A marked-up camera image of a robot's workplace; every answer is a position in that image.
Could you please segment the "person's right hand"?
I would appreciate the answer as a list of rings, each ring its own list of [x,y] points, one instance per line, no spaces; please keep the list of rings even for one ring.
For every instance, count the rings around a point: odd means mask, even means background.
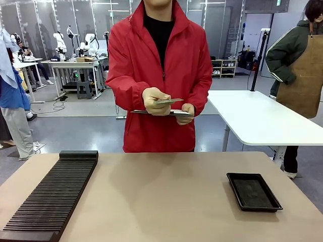
[[[170,103],[155,103],[157,100],[169,100],[171,96],[161,92],[156,87],[146,88],[142,92],[142,99],[147,112],[154,116],[167,116],[171,111]]]

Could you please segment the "person's left hand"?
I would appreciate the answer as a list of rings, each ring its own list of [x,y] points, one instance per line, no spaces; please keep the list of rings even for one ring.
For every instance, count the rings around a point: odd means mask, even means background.
[[[187,112],[190,116],[177,116],[177,123],[181,126],[187,125],[194,120],[195,116],[195,107],[190,103],[185,103],[182,105],[182,111]]]

